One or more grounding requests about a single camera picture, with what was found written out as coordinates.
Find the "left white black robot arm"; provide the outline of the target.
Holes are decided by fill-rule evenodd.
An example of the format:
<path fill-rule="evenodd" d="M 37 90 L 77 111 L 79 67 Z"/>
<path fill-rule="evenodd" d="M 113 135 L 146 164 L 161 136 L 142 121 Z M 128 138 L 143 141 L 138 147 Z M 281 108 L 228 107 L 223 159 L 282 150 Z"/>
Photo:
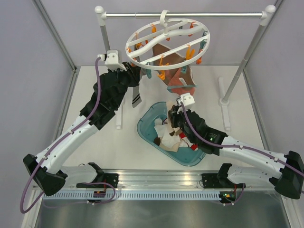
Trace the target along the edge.
<path fill-rule="evenodd" d="M 28 154 L 23 159 L 29 174 L 45 195 L 52 196 L 70 185 L 102 186 L 104 171 L 94 162 L 73 167 L 63 164 L 83 142 L 115 116 L 128 88 L 139 85 L 141 68 L 128 62 L 123 62 L 123 66 L 125 70 L 108 70 L 99 75 L 90 101 L 70 128 L 44 151 L 36 156 Z"/>

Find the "white cloth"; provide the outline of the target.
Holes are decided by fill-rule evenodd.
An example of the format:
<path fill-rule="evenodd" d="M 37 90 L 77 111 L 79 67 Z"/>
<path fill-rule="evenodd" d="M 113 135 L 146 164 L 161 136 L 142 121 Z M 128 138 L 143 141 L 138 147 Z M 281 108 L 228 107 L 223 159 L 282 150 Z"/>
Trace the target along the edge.
<path fill-rule="evenodd" d="M 191 147 L 193 144 L 188 140 L 180 128 L 169 128 L 167 125 L 155 125 L 157 137 L 154 143 L 166 150 L 173 150 L 176 147 Z"/>

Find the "yellow clothes peg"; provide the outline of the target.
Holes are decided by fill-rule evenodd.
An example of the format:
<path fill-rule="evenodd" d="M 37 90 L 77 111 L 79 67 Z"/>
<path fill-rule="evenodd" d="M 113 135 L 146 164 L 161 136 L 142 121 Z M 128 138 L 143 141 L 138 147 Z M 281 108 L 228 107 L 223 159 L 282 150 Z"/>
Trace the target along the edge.
<path fill-rule="evenodd" d="M 157 77 L 160 78 L 162 81 L 169 79 L 169 71 L 163 70 L 163 71 L 157 71 Z"/>

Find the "white black-striped sock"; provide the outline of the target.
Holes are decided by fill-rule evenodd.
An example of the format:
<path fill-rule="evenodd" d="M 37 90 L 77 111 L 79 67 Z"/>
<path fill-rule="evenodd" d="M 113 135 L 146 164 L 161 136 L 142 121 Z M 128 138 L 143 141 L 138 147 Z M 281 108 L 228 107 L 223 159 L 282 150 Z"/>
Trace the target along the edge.
<path fill-rule="evenodd" d="M 158 130 L 161 130 L 161 129 L 164 129 L 164 128 L 167 128 L 168 127 L 168 123 L 167 123 L 167 118 L 166 119 L 161 119 L 161 118 L 157 118 L 154 120 L 154 128 L 155 129 L 158 129 Z"/>

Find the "white round clip hanger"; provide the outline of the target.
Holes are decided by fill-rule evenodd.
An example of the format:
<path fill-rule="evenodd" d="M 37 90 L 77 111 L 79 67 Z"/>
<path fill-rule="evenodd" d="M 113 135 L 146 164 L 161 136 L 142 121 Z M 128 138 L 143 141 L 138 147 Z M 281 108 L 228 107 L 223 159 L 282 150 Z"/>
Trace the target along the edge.
<path fill-rule="evenodd" d="M 163 10 L 158 21 L 136 30 L 125 44 L 129 60 L 150 70 L 165 71 L 200 64 L 210 45 L 210 31 L 203 23 L 169 18 Z"/>

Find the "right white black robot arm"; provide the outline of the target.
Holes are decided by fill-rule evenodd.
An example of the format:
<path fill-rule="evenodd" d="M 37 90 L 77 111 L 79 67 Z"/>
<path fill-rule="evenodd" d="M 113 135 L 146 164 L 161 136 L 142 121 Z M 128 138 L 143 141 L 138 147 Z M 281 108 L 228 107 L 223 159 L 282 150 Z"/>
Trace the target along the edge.
<path fill-rule="evenodd" d="M 268 182 L 274 189 L 291 199 L 300 199 L 304 183 L 304 163 L 300 154 L 270 152 L 241 144 L 238 140 L 206 125 L 205 120 L 183 106 L 168 110 L 173 128 L 180 128 L 187 139 L 207 154 L 229 157 L 270 174 Z"/>

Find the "red sock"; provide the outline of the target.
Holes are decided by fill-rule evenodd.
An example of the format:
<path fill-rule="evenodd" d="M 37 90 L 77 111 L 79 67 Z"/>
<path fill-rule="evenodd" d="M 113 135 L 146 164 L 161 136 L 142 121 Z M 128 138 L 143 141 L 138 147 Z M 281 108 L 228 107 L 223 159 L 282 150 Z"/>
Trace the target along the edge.
<path fill-rule="evenodd" d="M 191 143 L 184 133 L 180 133 L 179 137 L 180 137 L 179 147 L 190 148 L 193 151 L 198 150 L 198 146 L 196 144 Z"/>

